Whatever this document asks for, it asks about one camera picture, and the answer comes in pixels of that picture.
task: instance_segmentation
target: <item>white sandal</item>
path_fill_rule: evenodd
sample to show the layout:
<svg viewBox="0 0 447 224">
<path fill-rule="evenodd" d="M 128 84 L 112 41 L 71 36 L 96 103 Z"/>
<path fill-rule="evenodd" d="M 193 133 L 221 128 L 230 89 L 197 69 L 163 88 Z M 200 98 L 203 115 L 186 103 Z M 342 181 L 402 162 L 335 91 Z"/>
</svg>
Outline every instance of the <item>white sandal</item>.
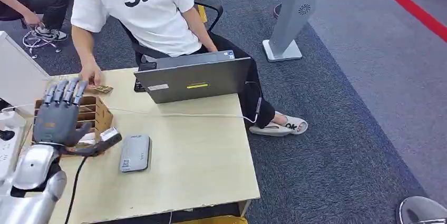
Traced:
<svg viewBox="0 0 447 224">
<path fill-rule="evenodd" d="M 292 130 L 292 134 L 302 134 L 304 132 L 306 132 L 307 128 L 309 127 L 309 125 L 307 124 L 307 122 L 303 119 L 300 118 L 295 118 L 295 117 L 291 117 L 288 115 L 284 115 L 280 112 L 275 112 L 276 114 L 282 115 L 284 117 L 287 118 L 287 122 L 285 125 L 286 128 L 291 129 Z"/>
<path fill-rule="evenodd" d="M 254 134 L 282 137 L 288 134 L 294 133 L 292 129 L 286 128 L 285 126 L 275 124 L 270 122 L 266 127 L 259 128 L 255 125 L 251 126 L 248 130 Z"/>
</svg>

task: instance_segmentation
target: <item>wooden organizer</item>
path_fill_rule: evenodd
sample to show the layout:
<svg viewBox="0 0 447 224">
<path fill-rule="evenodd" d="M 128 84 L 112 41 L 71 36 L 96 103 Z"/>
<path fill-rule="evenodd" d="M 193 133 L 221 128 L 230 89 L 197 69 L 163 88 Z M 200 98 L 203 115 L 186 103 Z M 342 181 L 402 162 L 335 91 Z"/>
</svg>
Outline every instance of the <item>wooden organizer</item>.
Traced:
<svg viewBox="0 0 447 224">
<path fill-rule="evenodd" d="M 34 123 L 36 121 L 37 113 L 42 105 L 42 100 L 37 100 L 34 109 Z M 85 96 L 81 98 L 79 107 L 79 114 L 77 115 L 76 129 L 81 128 L 83 123 L 92 123 L 92 128 L 89 133 L 95 133 L 95 143 L 101 140 L 100 134 L 109 129 L 113 120 L 113 114 L 109 111 L 102 100 L 95 96 Z M 78 143 L 75 148 L 85 148 L 91 146 L 86 143 Z M 63 155 L 62 157 L 71 157 L 72 155 Z"/>
</svg>

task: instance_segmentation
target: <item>second person's leg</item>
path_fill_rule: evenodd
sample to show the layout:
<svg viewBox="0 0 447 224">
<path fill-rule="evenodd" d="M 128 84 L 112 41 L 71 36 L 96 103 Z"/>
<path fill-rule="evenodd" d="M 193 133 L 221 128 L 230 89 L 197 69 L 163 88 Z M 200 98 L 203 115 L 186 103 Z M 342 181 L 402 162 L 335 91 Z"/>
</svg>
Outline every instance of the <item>second person's leg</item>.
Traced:
<svg viewBox="0 0 447 224">
<path fill-rule="evenodd" d="M 219 35 L 213 34 L 212 32 L 209 32 L 209 35 L 218 50 L 233 50 L 236 58 L 251 57 L 242 49 L 234 45 L 231 41 Z M 239 101 L 244 116 L 250 119 L 254 119 L 259 97 L 262 97 L 261 84 L 259 81 L 258 69 L 255 60 L 252 60 L 252 64 L 250 65 L 250 68 L 248 70 L 246 81 L 247 84 L 245 85 L 244 91 L 242 93 L 239 93 Z M 263 133 L 262 129 L 266 126 L 276 129 L 277 125 L 285 126 L 291 129 L 293 134 L 301 134 L 307 130 L 307 123 L 304 120 L 275 112 L 273 106 L 264 98 L 262 98 L 260 108 L 261 109 L 259 112 L 258 120 L 256 121 L 256 126 L 258 126 L 261 130 L 257 130 L 257 133 L 275 135 L 274 133 Z"/>
<path fill-rule="evenodd" d="M 69 0 L 18 0 L 30 10 L 43 13 L 42 22 L 49 30 L 59 30 L 65 19 Z"/>
</svg>

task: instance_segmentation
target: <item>red stripe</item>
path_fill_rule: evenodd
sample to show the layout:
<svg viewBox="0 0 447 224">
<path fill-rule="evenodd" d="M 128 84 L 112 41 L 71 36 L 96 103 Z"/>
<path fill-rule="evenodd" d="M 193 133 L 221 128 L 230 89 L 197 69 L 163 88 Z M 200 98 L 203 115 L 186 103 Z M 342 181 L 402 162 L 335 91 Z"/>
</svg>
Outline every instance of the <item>red stripe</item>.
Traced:
<svg viewBox="0 0 447 224">
<path fill-rule="evenodd" d="M 419 19 L 428 29 L 437 34 L 441 39 L 447 42 L 447 27 L 436 20 L 432 15 L 424 11 L 411 0 L 396 0 L 411 15 Z"/>
</svg>

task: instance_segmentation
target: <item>white t-shirt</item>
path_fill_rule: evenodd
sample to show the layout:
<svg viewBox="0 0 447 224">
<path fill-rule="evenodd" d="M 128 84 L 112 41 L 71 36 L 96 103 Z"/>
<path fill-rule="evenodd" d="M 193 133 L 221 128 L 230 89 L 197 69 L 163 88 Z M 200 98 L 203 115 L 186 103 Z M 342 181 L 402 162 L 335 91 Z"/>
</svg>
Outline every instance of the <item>white t-shirt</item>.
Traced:
<svg viewBox="0 0 447 224">
<path fill-rule="evenodd" d="M 181 15 L 193 6 L 194 0 L 74 0 L 71 23 L 97 33 L 110 15 L 141 45 L 179 56 L 202 46 Z"/>
</svg>

